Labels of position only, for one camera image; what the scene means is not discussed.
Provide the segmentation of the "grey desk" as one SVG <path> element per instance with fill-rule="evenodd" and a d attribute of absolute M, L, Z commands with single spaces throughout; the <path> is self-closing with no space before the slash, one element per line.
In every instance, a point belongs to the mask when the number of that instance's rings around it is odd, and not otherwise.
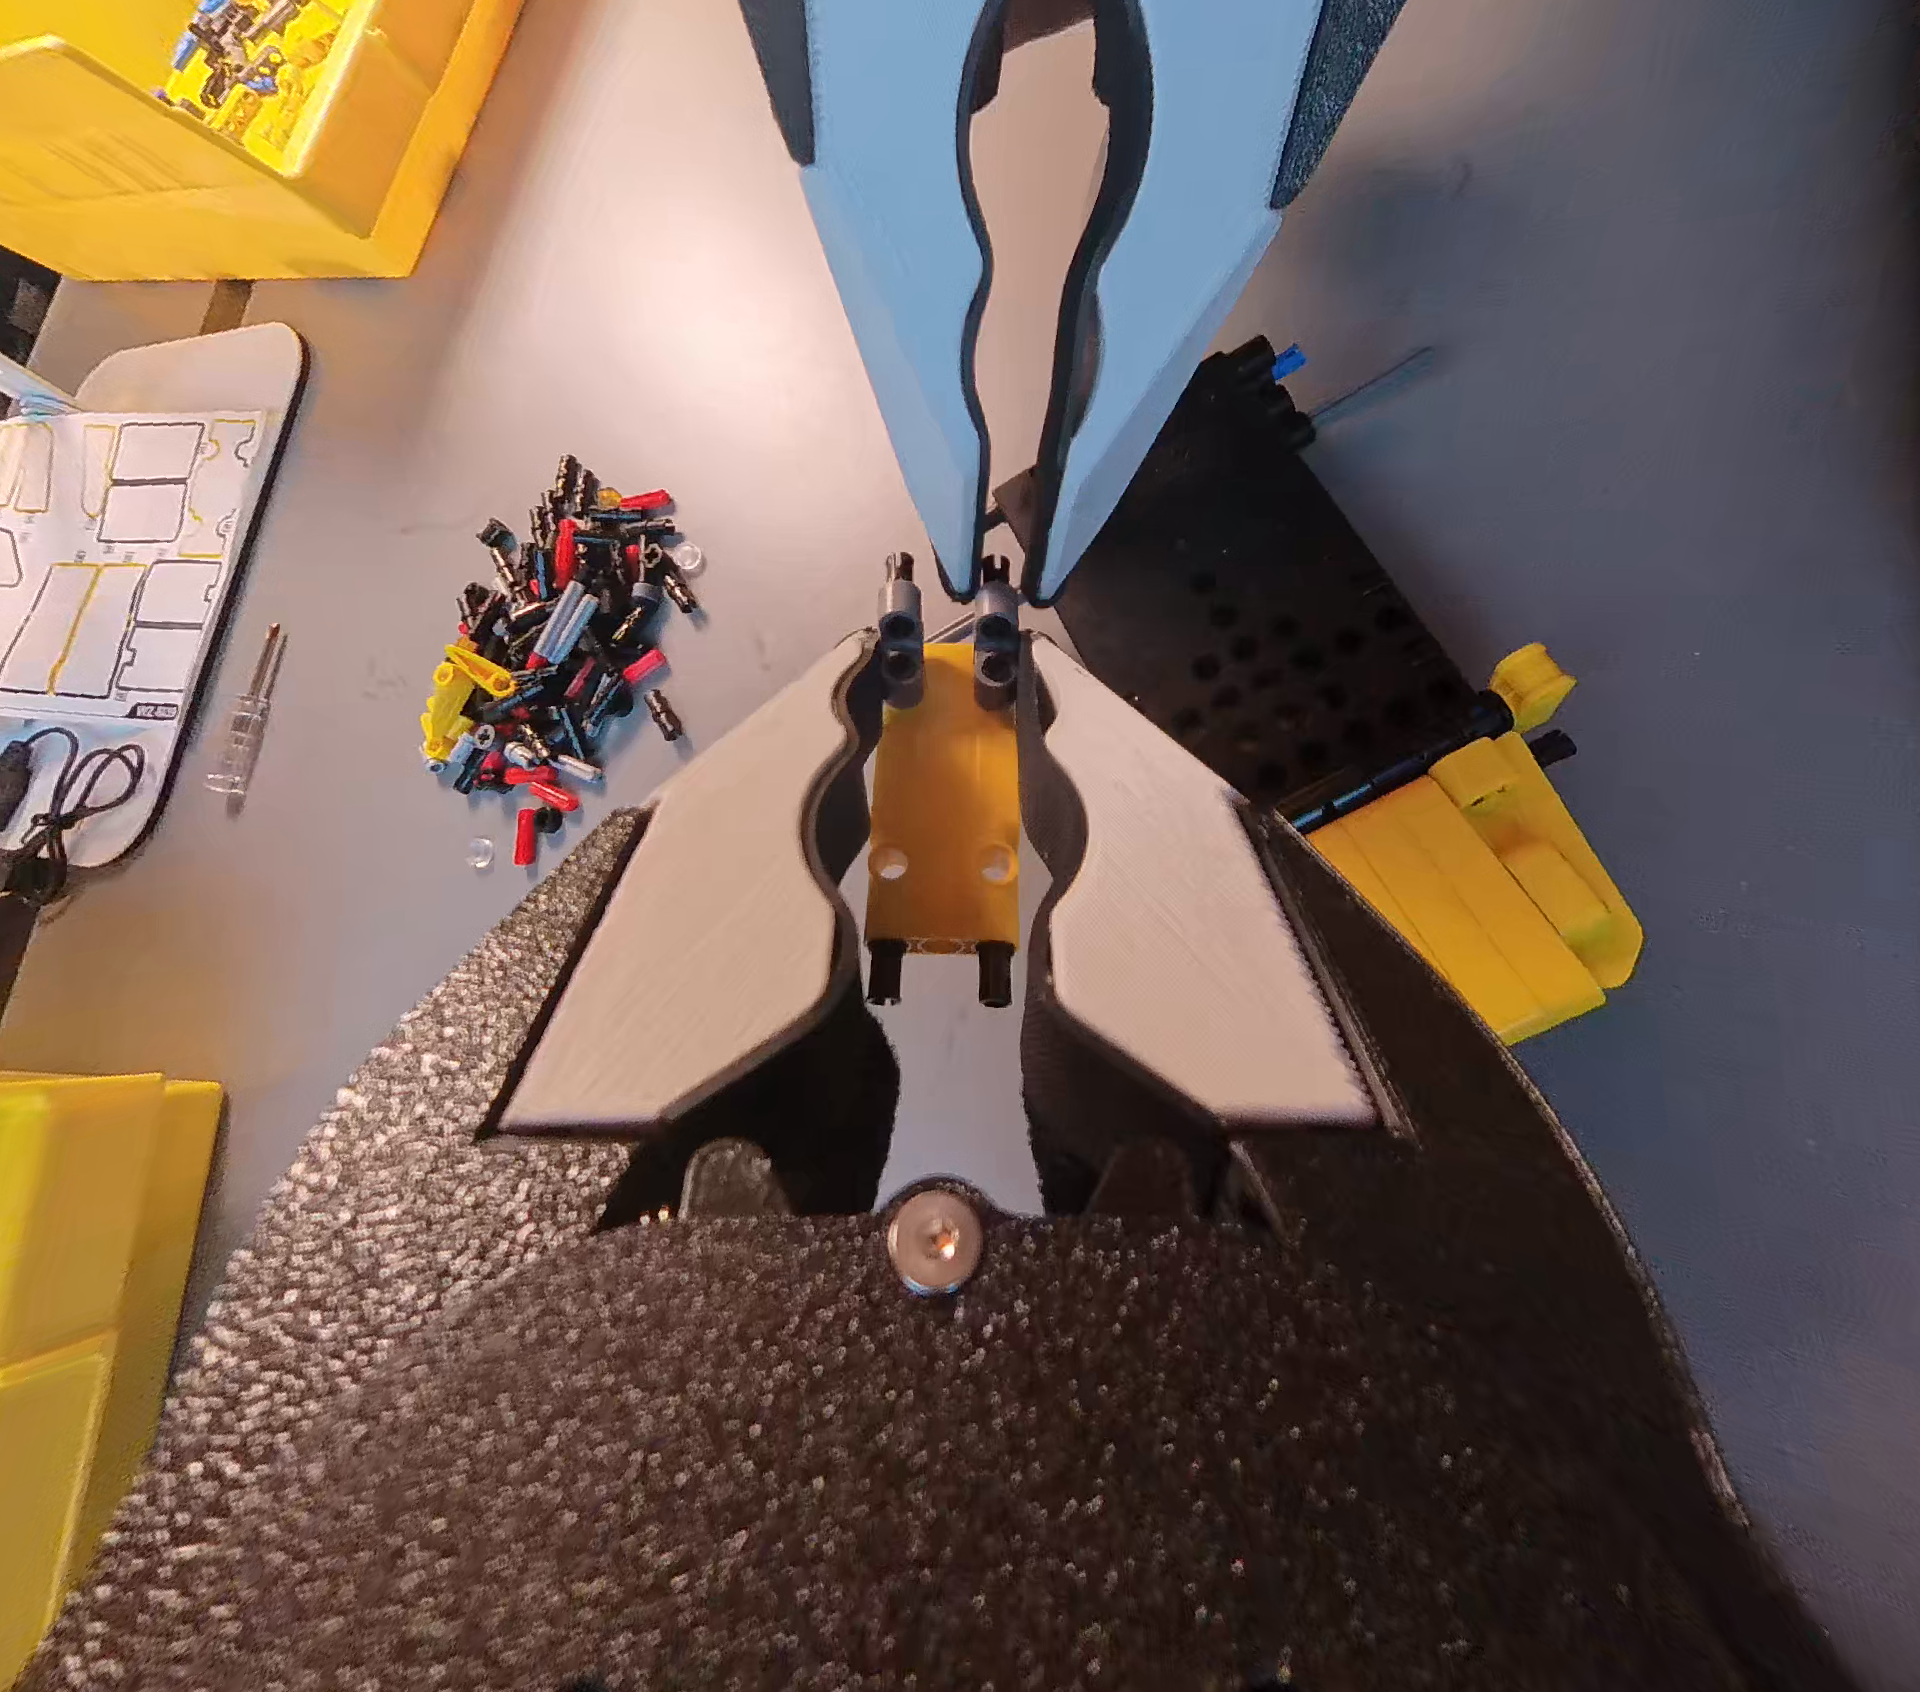
<path fill-rule="evenodd" d="M 353 1067 L 532 889 L 418 760 L 485 517 L 563 451 L 706 554 L 692 737 L 923 550 L 734 0 L 525 0 L 416 276 L 279 281 L 310 349 L 157 835 L 49 914 L 3 1061 L 230 1093 L 188 1294 Z M 1918 1685 L 1918 0 L 1407 0 L 1224 342 L 1477 677 L 1577 672 L 1557 788 L 1645 921 L 1525 1061 L 1861 1681 Z M 250 802 L 206 774 L 271 623 Z"/>

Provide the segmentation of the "white printed mat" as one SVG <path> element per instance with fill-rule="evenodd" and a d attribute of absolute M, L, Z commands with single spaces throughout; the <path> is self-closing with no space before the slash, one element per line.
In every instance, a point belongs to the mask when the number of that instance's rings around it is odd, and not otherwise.
<path fill-rule="evenodd" d="M 3 739 L 141 752 L 65 841 L 79 872 L 165 809 L 305 376 L 282 321 L 138 343 L 77 390 L 3 360 Z"/>

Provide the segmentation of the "small yellow pinned assembly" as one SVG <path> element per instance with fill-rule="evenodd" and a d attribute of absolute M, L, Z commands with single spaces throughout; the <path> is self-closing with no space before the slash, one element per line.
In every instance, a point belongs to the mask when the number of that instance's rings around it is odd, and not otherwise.
<path fill-rule="evenodd" d="M 1019 949 L 1019 602 L 991 557 L 970 641 L 930 641 L 912 554 L 878 596 L 884 720 L 868 849 L 868 1002 L 901 1002 L 909 955 L 971 955 L 1006 1009 Z"/>

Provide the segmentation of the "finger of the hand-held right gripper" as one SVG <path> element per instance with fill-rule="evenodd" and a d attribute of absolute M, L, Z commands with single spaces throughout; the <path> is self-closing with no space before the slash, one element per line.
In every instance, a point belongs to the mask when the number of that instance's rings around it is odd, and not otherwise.
<path fill-rule="evenodd" d="M 975 593 L 989 425 L 975 346 L 995 276 L 971 110 L 1006 0 L 802 0 L 802 189 L 947 589 Z"/>
<path fill-rule="evenodd" d="M 1276 236 L 1282 144 L 1323 11 L 1097 0 L 1108 157 L 1060 300 L 1028 602 L 1056 602 Z"/>

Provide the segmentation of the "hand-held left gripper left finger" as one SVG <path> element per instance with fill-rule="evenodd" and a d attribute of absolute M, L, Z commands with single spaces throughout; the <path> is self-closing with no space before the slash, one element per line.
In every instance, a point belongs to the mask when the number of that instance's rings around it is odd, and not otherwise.
<path fill-rule="evenodd" d="M 877 633 L 850 633 L 645 807 L 491 1109 L 504 1134 L 638 1134 L 814 1027 L 853 978 L 826 804 L 858 771 Z"/>

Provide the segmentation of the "yellow black toy robot body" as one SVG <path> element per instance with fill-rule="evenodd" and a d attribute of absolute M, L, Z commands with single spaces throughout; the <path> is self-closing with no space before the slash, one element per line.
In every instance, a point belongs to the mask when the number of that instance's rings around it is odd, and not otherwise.
<path fill-rule="evenodd" d="M 1307 463 L 1299 346 L 1197 363 L 1054 612 L 1115 694 L 1307 843 L 1517 1044 L 1604 1006 L 1645 927 L 1547 766 L 1544 644 L 1472 677 Z"/>

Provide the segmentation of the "heap of mixed building parts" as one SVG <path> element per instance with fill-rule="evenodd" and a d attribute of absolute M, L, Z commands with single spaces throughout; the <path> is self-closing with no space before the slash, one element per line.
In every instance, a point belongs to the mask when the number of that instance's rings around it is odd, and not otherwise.
<path fill-rule="evenodd" d="M 157 102 L 279 163 L 358 0 L 199 0 Z"/>

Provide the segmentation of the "thin grey axle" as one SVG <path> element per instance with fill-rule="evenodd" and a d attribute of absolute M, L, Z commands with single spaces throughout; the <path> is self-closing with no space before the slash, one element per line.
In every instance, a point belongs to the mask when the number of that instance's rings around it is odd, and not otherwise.
<path fill-rule="evenodd" d="M 1338 418 L 1358 414 L 1364 410 L 1378 407 L 1386 400 L 1393 391 L 1417 383 L 1436 363 L 1438 349 L 1433 343 L 1423 343 L 1403 355 L 1402 360 L 1389 363 L 1378 376 L 1351 386 L 1348 391 L 1338 391 L 1331 400 L 1323 400 L 1313 413 L 1311 420 L 1316 428 L 1324 428 L 1335 422 Z"/>

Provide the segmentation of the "pile of small building parts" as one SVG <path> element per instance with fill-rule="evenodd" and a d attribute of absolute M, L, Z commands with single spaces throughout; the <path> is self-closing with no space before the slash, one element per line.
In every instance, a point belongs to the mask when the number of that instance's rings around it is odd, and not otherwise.
<path fill-rule="evenodd" d="M 524 527 L 490 519 L 478 543 L 491 578 L 461 589 L 418 752 L 453 794 L 511 807 L 514 866 L 533 870 L 604 785 L 608 739 L 629 716 L 687 739 L 662 637 L 673 616 L 704 612 L 706 554 L 669 487 L 620 487 L 576 455 L 557 461 Z"/>

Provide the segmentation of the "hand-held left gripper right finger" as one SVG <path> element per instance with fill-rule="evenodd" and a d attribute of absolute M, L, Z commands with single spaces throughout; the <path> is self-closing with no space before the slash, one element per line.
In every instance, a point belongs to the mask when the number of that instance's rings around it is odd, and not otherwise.
<path fill-rule="evenodd" d="M 1045 994 L 1097 1050 L 1225 1129 L 1378 1120 L 1244 794 L 1056 641 L 1023 646 L 1023 825 Z"/>

